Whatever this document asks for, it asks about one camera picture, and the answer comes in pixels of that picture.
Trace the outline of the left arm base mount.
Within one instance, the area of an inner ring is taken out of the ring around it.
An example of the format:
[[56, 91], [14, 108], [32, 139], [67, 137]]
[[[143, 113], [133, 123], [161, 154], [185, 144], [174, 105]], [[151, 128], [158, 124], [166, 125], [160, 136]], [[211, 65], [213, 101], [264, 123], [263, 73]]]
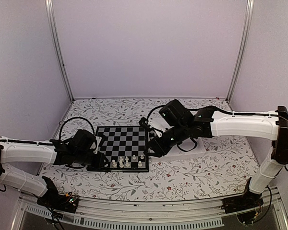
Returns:
[[49, 189], [43, 196], [37, 198], [37, 204], [48, 207], [49, 209], [76, 213], [79, 196], [72, 192], [59, 194], [58, 191]]

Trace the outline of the black grey chessboard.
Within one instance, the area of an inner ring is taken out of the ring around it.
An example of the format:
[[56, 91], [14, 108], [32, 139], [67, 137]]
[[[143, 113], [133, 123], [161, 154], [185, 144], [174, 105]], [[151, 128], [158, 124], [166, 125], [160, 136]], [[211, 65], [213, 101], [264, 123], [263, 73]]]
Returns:
[[[148, 133], [141, 126], [98, 126], [96, 135], [105, 135], [104, 141], [98, 152], [104, 153], [109, 160], [108, 171], [88, 171], [88, 172], [125, 172], [125, 173], [147, 173], [149, 172], [148, 157], [144, 153], [148, 142]], [[124, 158], [124, 167], [120, 168], [120, 157]], [[130, 167], [125, 166], [125, 158], [129, 158]], [[112, 160], [117, 162], [117, 167], [112, 166]], [[142, 162], [142, 167], [138, 167], [138, 161]]]

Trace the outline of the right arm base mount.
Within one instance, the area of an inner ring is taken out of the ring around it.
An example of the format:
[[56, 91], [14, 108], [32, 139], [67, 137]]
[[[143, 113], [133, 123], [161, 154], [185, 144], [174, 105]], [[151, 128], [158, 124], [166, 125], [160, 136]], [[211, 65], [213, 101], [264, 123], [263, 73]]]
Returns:
[[221, 209], [228, 213], [236, 213], [241, 224], [251, 225], [263, 210], [261, 195], [243, 194], [222, 199]]

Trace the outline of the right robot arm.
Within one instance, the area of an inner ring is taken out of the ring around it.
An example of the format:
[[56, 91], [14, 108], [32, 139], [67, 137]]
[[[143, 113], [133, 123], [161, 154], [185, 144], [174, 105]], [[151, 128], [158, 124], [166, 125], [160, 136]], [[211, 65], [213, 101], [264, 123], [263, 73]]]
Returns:
[[189, 109], [175, 99], [158, 109], [169, 129], [150, 122], [148, 117], [139, 121], [146, 131], [156, 134], [146, 146], [153, 151], [151, 156], [154, 157], [167, 155], [173, 146], [179, 146], [186, 139], [243, 136], [271, 141], [267, 157], [239, 197], [238, 203], [243, 209], [256, 203], [266, 186], [288, 165], [288, 110], [284, 106], [261, 113], [229, 112], [216, 106]]

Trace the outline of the white plastic tray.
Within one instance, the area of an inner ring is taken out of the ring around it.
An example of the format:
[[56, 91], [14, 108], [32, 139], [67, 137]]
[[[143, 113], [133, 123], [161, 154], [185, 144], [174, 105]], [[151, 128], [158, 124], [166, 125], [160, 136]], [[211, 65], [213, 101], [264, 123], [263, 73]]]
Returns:
[[172, 147], [169, 153], [166, 155], [170, 160], [185, 160], [190, 158], [199, 158], [205, 155], [206, 149], [201, 138], [195, 140], [195, 143], [187, 139], [179, 145], [180, 149], [177, 146]]

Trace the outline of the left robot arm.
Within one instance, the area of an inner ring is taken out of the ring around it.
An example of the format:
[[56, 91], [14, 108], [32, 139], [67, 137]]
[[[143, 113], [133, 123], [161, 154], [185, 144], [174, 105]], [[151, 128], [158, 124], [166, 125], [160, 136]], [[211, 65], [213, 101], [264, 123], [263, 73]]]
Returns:
[[74, 163], [87, 170], [103, 170], [109, 165], [106, 156], [98, 151], [102, 138], [95, 131], [79, 129], [68, 139], [49, 141], [27, 141], [2, 137], [0, 135], [0, 184], [32, 193], [42, 198], [51, 208], [62, 203], [53, 181], [45, 176], [39, 177], [11, 166], [12, 162], [40, 162], [52, 165]]

